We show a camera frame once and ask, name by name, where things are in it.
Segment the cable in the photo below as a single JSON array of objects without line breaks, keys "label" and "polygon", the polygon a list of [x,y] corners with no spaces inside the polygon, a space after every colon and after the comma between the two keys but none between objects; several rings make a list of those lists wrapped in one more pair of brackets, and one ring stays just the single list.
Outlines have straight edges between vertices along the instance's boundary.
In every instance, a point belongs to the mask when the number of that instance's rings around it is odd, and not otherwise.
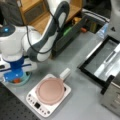
[{"label": "cable", "polygon": [[59,22],[58,22],[58,20],[54,17],[54,15],[51,13],[50,8],[49,8],[49,6],[47,5],[47,2],[45,2],[45,1],[46,1],[46,0],[43,0],[44,4],[45,4],[45,6],[46,6],[46,9],[48,10],[48,12],[50,13],[50,15],[52,16],[52,18],[53,18],[56,26],[58,27],[57,32],[60,32],[60,31],[61,31],[61,28],[60,28]]},{"label": "cable", "polygon": [[[54,20],[54,22],[55,22],[55,25],[56,25],[57,28],[58,28],[57,32],[60,32],[60,31],[61,31],[61,28],[60,28],[60,26],[59,26],[58,20],[57,20],[57,19],[54,17],[54,15],[51,13],[51,11],[50,11],[50,9],[49,9],[49,6],[46,4],[46,2],[45,2],[44,0],[43,0],[43,2],[44,2],[44,4],[46,5],[46,8],[47,8],[48,12],[49,12],[50,15],[52,16],[52,18],[53,18],[53,20]],[[50,48],[48,51],[46,51],[46,52],[39,52],[39,51],[37,51],[37,50],[31,45],[31,43],[30,43],[29,29],[28,29],[28,26],[27,26],[27,25],[26,25],[26,29],[27,29],[28,43],[29,43],[30,47],[31,47],[36,53],[45,54],[45,53],[49,52],[49,51],[52,49],[52,47],[51,47],[51,48]]]},{"label": "cable", "polygon": [[99,17],[99,18],[103,19],[106,23],[109,23],[109,22],[108,22],[105,18],[103,18],[103,17],[101,17],[100,15],[97,15],[97,14],[95,14],[95,13],[88,12],[88,11],[83,12],[83,13],[89,13],[89,14],[95,15],[95,16],[97,16],[97,17]]}]

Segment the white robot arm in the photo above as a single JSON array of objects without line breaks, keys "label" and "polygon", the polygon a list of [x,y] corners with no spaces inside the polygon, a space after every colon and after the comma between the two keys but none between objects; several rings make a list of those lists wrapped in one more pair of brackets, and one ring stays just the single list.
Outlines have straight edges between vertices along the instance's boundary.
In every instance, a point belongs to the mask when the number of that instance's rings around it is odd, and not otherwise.
[{"label": "white robot arm", "polygon": [[[21,77],[24,71],[23,66],[26,68],[28,64],[48,59],[53,44],[59,37],[69,14],[69,2],[70,0],[47,0],[51,16],[42,35],[31,26],[8,25],[0,29],[0,50],[2,53],[0,77],[4,76],[7,81]],[[24,51],[30,59],[26,65]]]}]

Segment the table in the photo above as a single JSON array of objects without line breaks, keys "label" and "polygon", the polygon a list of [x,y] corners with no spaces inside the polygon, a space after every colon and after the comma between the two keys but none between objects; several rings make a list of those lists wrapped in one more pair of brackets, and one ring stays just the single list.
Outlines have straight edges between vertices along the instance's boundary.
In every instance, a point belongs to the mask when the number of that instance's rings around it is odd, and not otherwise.
[{"label": "table", "polygon": [[70,68],[71,75],[65,83],[72,88],[72,92],[57,110],[48,118],[43,118],[35,110],[31,110],[41,120],[119,120],[118,116],[101,105],[101,89],[77,68],[101,40],[90,32],[77,34],[57,58],[38,63],[38,69],[33,72],[27,84],[21,87],[4,84],[31,109],[25,100],[28,92],[48,73],[59,77],[64,69]]}]

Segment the orange part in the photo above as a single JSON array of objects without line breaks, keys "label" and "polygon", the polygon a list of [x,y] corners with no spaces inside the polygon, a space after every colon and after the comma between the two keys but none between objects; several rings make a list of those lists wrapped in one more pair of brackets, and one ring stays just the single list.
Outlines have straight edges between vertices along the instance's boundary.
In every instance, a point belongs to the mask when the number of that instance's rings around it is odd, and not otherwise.
[{"label": "orange part", "polygon": [[86,33],[86,32],[87,32],[87,29],[81,28],[81,32]]},{"label": "orange part", "polygon": [[16,78],[16,79],[13,80],[13,83],[15,83],[15,84],[20,83],[20,82],[21,82],[20,78]]}]

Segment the black mat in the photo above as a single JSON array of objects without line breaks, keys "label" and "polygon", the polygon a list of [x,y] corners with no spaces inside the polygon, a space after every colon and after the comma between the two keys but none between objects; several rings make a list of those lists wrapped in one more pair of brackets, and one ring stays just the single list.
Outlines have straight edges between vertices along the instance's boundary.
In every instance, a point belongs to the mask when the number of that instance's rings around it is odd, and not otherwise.
[{"label": "black mat", "polygon": [[40,120],[0,83],[0,120]]}]

